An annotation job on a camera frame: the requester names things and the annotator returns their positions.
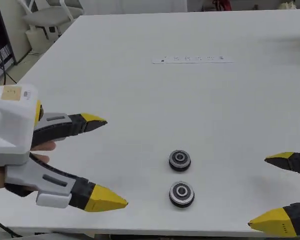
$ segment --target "ball bearing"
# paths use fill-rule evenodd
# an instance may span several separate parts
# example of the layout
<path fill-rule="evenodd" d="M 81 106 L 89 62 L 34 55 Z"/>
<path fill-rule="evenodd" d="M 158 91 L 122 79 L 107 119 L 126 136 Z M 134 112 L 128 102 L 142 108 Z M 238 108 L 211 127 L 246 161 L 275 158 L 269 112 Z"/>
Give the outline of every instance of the ball bearing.
<path fill-rule="evenodd" d="M 183 172 L 191 165 L 190 156 L 186 151 L 175 150 L 169 156 L 169 165 L 173 170 Z"/>
<path fill-rule="evenodd" d="M 175 206 L 179 208 L 186 208 L 193 203 L 195 199 L 195 192 L 187 182 L 178 181 L 171 186 L 169 198 Z"/>

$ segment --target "white chair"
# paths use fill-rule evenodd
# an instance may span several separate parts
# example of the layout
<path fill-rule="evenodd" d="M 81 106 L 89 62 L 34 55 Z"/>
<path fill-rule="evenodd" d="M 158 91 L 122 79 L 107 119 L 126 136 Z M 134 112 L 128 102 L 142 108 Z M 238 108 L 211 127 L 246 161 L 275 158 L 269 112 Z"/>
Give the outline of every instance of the white chair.
<path fill-rule="evenodd" d="M 60 6 L 49 6 L 35 12 L 32 12 L 35 0 L 31 0 L 29 4 L 27 4 L 26 0 L 17 1 L 27 13 L 23 17 L 27 24 L 46 28 L 54 27 L 57 29 L 59 36 L 61 36 L 61 25 L 73 23 L 75 19 L 84 14 L 81 8 L 67 6 L 65 0 L 59 0 Z"/>

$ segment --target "white table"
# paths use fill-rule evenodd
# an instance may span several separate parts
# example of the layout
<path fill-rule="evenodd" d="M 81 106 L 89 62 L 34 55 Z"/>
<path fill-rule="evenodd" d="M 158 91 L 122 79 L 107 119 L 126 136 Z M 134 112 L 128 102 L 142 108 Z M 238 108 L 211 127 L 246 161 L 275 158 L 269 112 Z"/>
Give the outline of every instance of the white table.
<path fill-rule="evenodd" d="M 234 63 L 152 64 L 174 55 Z M 90 112 L 108 125 L 57 144 L 54 167 L 109 187 L 125 209 L 87 213 L 0 190 L 0 221 L 17 230 L 261 236 L 247 222 L 300 202 L 300 174 L 264 162 L 300 152 L 300 10 L 80 17 L 22 79 L 45 111 Z M 176 173 L 169 154 L 192 165 Z M 194 203 L 176 209 L 173 182 Z"/>

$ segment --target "yellow fingertip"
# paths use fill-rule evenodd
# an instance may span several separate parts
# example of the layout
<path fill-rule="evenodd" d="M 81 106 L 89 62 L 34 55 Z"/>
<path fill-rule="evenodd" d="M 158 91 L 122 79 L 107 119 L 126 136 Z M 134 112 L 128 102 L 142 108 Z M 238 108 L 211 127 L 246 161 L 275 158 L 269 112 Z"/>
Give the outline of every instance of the yellow fingertip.
<path fill-rule="evenodd" d="M 35 117 L 34 117 L 34 126 L 36 126 L 39 122 L 40 118 L 40 109 L 41 109 L 41 102 L 40 100 L 36 101 L 36 109 L 35 109 Z"/>
<path fill-rule="evenodd" d="M 269 235 L 278 237 L 296 237 L 296 231 L 286 211 L 276 208 L 251 220 L 248 225 Z"/>
<path fill-rule="evenodd" d="M 81 113 L 81 116 L 87 121 L 87 122 L 91 122 L 91 121 L 101 121 L 101 122 L 106 122 L 105 119 L 99 117 L 99 116 L 95 116 L 89 113 Z"/>
<path fill-rule="evenodd" d="M 268 156 L 267 159 L 274 159 L 274 158 L 282 158 L 282 159 L 288 159 L 294 154 L 294 152 L 282 152 L 278 153 L 276 155 Z"/>
<path fill-rule="evenodd" d="M 84 210 L 86 212 L 104 212 L 123 209 L 128 202 L 110 189 L 95 185 L 88 203 Z"/>

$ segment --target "cable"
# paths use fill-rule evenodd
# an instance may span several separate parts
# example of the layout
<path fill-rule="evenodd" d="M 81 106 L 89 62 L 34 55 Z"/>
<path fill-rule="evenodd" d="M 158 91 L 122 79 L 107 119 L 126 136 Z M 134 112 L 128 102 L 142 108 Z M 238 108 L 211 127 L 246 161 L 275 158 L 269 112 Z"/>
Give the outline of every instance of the cable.
<path fill-rule="evenodd" d="M 6 72 L 6 75 L 12 80 L 12 82 L 14 82 L 15 84 L 17 84 L 17 82 L 9 75 L 9 73 Z"/>
<path fill-rule="evenodd" d="M 0 222 L 0 228 L 3 229 L 4 231 L 6 231 L 8 234 L 10 234 L 12 238 L 14 238 L 14 237 L 22 238 L 23 237 L 23 236 L 19 235 L 18 233 L 12 231 L 10 228 L 4 226 L 1 222 Z"/>
<path fill-rule="evenodd" d="M 3 71 L 3 85 L 6 85 L 7 83 L 7 76 L 15 83 L 17 84 L 17 82 L 7 73 L 7 70 L 6 70 L 6 67 L 5 67 L 5 62 L 4 62 L 4 58 L 2 56 L 2 53 L 1 53 L 1 49 L 0 49 L 0 60 L 1 60 L 1 68 L 2 68 L 2 71 Z"/>

